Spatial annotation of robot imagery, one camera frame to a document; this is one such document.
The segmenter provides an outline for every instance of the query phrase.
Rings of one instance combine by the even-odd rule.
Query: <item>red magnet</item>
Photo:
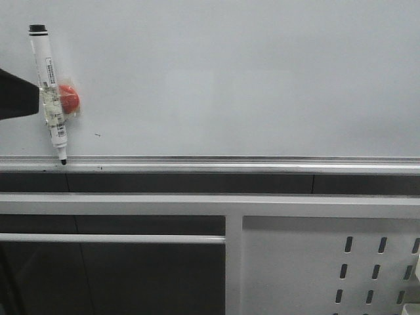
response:
[[[71,85],[59,85],[58,88],[60,89],[60,99],[64,113],[74,113],[79,108],[79,95]]]

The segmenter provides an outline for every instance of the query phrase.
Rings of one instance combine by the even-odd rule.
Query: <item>whiteboard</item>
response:
[[[420,1],[2,0],[0,68],[46,24],[69,156],[420,157]],[[55,156],[43,115],[0,156]]]

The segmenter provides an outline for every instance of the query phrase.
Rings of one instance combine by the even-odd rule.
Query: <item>black marker cap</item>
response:
[[[47,29],[45,28],[45,25],[42,24],[32,24],[29,25],[29,32],[46,32]]]

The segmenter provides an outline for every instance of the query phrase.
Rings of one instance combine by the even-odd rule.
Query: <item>white surface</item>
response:
[[[420,198],[0,194],[0,215],[258,215],[420,219]]]
[[[0,65],[44,23],[82,116],[69,156],[420,156],[418,1],[3,0]],[[43,116],[0,156],[55,156]]]
[[[402,315],[420,315],[420,304],[405,304]]]
[[[420,259],[417,260],[417,264],[415,265],[415,276],[418,280],[420,280]]]

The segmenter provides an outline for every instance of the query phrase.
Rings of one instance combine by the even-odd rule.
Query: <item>vertical metal post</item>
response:
[[[242,216],[226,216],[226,315],[241,314]]]

